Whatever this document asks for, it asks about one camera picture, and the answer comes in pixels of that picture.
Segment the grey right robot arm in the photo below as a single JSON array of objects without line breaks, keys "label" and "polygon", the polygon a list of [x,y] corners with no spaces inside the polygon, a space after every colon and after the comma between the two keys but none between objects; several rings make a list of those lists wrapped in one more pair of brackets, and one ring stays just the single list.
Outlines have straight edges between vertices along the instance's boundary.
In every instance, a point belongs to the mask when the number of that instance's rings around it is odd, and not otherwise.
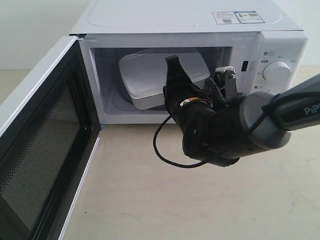
[{"label": "grey right robot arm", "polygon": [[320,123],[318,75],[278,94],[238,92],[235,70],[219,67],[196,86],[176,55],[166,58],[166,110],[182,132],[182,151],[199,164],[227,167],[285,146],[293,131]]}]

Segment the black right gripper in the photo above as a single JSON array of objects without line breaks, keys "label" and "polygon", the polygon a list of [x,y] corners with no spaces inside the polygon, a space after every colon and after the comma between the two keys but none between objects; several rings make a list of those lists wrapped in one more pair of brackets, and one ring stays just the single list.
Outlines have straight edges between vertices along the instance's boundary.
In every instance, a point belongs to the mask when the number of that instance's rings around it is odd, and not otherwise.
[{"label": "black right gripper", "polygon": [[214,82],[225,100],[221,102],[192,83],[181,66],[177,55],[165,59],[166,84],[163,88],[164,104],[182,132],[183,153],[198,163],[228,167],[238,162],[227,148],[234,150],[235,142],[244,133],[240,129],[239,97],[236,73],[232,66],[215,69]]}]

